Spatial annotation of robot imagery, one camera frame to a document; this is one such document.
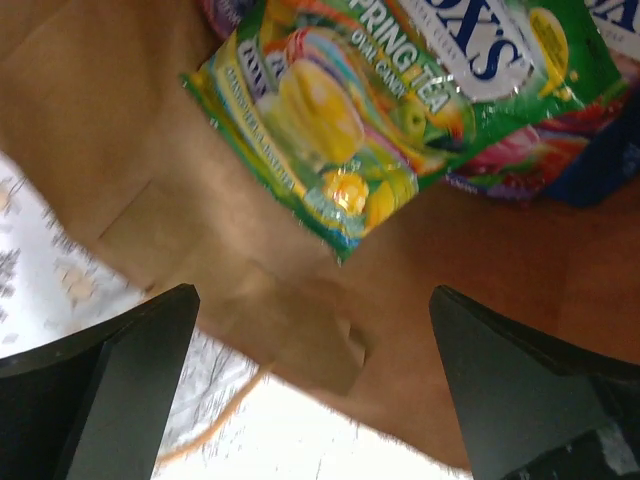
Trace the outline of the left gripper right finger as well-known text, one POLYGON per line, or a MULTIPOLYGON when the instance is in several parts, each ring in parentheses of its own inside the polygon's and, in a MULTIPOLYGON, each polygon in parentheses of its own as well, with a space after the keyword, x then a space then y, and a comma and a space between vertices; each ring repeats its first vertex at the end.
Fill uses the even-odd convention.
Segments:
POLYGON ((429 312, 476 479, 636 479, 639 368, 445 286, 429 312))

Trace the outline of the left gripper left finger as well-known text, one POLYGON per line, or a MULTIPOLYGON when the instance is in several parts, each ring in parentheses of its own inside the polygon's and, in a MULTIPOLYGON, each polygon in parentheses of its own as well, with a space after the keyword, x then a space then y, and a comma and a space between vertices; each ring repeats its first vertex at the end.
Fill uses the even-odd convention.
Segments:
POLYGON ((2 478, 150 478, 199 305, 181 284, 2 359, 2 478))

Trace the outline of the red paper bag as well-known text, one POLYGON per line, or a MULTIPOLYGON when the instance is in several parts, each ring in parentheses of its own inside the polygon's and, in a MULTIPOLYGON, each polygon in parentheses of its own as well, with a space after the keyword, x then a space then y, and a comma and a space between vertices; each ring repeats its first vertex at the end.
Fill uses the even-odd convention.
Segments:
POLYGON ((639 185, 512 207, 436 184, 344 263, 241 162, 179 74, 214 37, 193 1, 5 1, 1 147, 68 235, 336 410, 469 465, 429 300, 449 286, 580 347, 639 359, 639 185))

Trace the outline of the green Fox's candy bag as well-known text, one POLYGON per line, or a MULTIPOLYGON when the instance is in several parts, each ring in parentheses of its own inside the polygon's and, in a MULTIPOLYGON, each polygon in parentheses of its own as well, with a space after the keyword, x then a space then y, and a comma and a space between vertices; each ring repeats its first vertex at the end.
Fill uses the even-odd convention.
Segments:
POLYGON ((260 1, 183 82, 344 259, 425 187, 622 77, 581 1, 260 1))

